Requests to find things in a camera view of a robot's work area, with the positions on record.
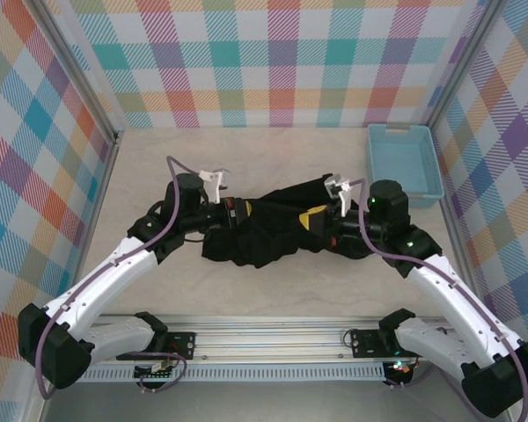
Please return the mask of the light blue plastic basket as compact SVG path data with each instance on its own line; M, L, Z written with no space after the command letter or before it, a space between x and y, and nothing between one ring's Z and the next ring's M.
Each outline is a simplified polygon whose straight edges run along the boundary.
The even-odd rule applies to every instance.
M410 207L431 208L444 197L444 183L428 127L372 123L368 126L366 156L369 181L398 182Z

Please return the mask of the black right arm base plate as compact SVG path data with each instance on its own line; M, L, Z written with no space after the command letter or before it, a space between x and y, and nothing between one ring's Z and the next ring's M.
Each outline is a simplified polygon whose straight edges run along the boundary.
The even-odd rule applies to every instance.
M417 358L418 354L398 346L394 338L386 338L381 330L348 331L348 345L355 359L358 358Z

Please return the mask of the black board with lights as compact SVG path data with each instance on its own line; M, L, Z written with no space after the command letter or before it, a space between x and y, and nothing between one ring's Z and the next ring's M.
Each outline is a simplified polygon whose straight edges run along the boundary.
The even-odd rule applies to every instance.
M389 386L408 384L413 380L416 362L396 360L384 363L384 383Z

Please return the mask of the grey metal plate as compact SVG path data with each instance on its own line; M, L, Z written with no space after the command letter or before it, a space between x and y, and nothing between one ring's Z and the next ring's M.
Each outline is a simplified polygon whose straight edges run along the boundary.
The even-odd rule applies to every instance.
M480 422L438 375L410 389L381 382L184 382L159 394L133 383L55 393L43 422Z

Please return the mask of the small green circuit board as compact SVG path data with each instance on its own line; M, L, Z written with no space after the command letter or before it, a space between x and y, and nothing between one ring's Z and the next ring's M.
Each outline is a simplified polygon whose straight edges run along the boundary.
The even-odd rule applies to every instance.
M174 376L174 366L168 363L143 363L135 365L133 377L137 380L144 378L144 382L169 382Z

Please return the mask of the black printed t-shirt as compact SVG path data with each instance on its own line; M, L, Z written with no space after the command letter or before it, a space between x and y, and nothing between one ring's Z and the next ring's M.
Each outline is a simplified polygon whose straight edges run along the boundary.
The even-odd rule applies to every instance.
M323 228L312 232L300 215L316 207L330 207L336 201L325 187L329 173L304 183L274 190L249 201L251 214L234 228L210 229L202 243L202 257L214 262L231 261L237 266L262 268L299 250L329 251L350 259L371 255L357 229L344 236L324 215L310 217Z

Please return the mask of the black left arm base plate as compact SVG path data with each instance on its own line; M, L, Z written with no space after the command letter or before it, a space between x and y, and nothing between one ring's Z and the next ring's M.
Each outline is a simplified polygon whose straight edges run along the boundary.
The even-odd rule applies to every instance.
M168 359L176 354L191 360L194 357L196 334L191 331L159 332L141 352L124 353L115 357L117 360L155 360Z

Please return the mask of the aluminium side rail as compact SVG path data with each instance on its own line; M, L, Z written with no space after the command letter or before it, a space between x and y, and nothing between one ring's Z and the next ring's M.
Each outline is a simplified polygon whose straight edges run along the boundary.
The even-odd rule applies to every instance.
M108 254L99 262L99 264L95 268L93 268L89 273L84 274L84 267L87 262L87 257L92 244L93 236L97 228L101 208L106 197L106 190L109 186L109 182L113 174L114 165L120 150L122 137L122 132L117 133L112 139L109 146L106 166L101 182L99 184L99 188L96 192L97 195L94 201L90 224L84 235L83 248L80 253L79 260L77 262L77 268L74 274L74 279L71 282L70 288L63 295L65 297L65 301L62 303L60 311L67 310L67 316L63 317L61 324L62 328L69 329L70 323L75 323L77 321L78 310L80 308L86 307L86 303L81 301L79 299L79 296L86 295L86 292L92 289L92 283L100 277L100 275L109 267L109 264L111 263L111 255Z
M451 246L454 257L457 262L458 271L463 276L465 283L475 293L475 295L485 301L484 291L481 290L476 272L471 260L466 240L464 239L464 230L458 217L456 202L453 199L455 187L452 183L450 170L459 157L457 147L452 147L451 158L445 157L446 148L453 142L453 136L446 134L443 130L434 129L432 131L437 159L442 172L442 181L444 184L444 198L441 200L441 209L443 210L446 228L448 229Z

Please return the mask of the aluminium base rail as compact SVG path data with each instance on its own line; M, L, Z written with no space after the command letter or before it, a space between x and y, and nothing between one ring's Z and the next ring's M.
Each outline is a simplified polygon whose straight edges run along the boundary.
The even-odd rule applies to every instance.
M348 331L380 330L376 317L283 317L267 316L153 316L142 318L168 332L191 331L196 334L192 360L219 362L303 362L354 359L348 345ZM358 358L362 360L405 362L427 360L424 349L436 346L434 333L443 327L448 332L446 352L467 363L478 361L482 366L497 354L507 355L504 345L518 348L521 338L506 325L498 323L493 331L483 319L472 329L442 317L417 318L403 323L406 345L403 349L417 353L417 358Z

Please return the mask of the aluminium frame post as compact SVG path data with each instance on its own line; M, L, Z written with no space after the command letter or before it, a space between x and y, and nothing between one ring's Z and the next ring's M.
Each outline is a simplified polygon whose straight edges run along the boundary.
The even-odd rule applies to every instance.
M70 0L24 0L100 130L118 145L127 121Z
M430 130L442 120L452 97L478 57L509 0L465 0L430 78L415 118Z

